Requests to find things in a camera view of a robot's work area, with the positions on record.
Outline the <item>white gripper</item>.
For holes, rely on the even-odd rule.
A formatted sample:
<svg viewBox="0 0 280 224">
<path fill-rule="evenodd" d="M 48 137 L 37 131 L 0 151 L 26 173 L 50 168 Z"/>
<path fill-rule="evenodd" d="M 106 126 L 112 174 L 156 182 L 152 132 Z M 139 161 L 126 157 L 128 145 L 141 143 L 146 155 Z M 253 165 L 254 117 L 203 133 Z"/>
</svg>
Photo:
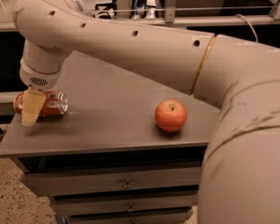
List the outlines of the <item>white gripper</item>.
<svg viewBox="0 0 280 224">
<path fill-rule="evenodd" d="M 26 40 L 21 58 L 20 78 L 28 88 L 22 96 L 21 124 L 31 127 L 36 124 L 46 94 L 55 86 L 70 49 L 46 48 Z"/>
</svg>

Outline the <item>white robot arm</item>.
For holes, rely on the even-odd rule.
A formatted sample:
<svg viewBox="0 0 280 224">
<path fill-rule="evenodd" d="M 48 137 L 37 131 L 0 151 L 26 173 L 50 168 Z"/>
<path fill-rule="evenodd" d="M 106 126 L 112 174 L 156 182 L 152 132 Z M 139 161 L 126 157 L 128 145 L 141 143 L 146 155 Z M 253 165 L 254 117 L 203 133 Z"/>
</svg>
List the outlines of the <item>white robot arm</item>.
<svg viewBox="0 0 280 224">
<path fill-rule="evenodd" d="M 199 188 L 199 224 L 280 224 L 280 49 L 225 35 L 88 17 L 81 0 L 18 0 L 22 121 L 36 122 L 73 51 L 220 109 Z"/>
</svg>

